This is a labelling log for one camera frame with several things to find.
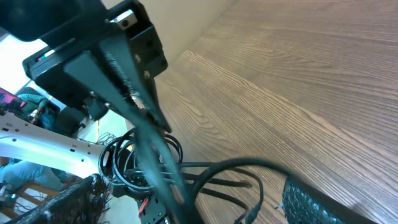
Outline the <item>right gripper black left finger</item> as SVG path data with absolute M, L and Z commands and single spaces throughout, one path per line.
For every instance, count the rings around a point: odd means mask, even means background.
M 96 224 L 108 197 L 109 184 L 93 174 L 7 224 Z

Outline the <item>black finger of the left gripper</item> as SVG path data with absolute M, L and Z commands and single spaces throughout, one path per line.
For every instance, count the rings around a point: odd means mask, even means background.
M 111 76 L 121 85 L 119 89 L 126 96 L 129 112 L 170 132 L 154 81 L 168 66 L 157 34 L 149 30 L 129 38 L 117 30 L 99 43 L 99 49 L 110 67 Z
M 146 102 L 146 89 L 130 51 L 83 51 L 69 59 L 64 72 L 133 124 L 145 124 L 146 115 L 131 95 Z

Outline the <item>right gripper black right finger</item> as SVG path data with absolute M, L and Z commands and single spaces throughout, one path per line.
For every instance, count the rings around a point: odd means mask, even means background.
M 315 187 L 288 176 L 282 192 L 282 209 L 289 223 L 372 224 Z

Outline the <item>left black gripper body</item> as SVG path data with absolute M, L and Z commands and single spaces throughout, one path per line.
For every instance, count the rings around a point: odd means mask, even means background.
M 154 78 L 167 60 L 141 2 L 22 1 L 21 39 L 46 44 L 25 73 L 67 106 L 94 98 L 129 120 L 164 118 Z

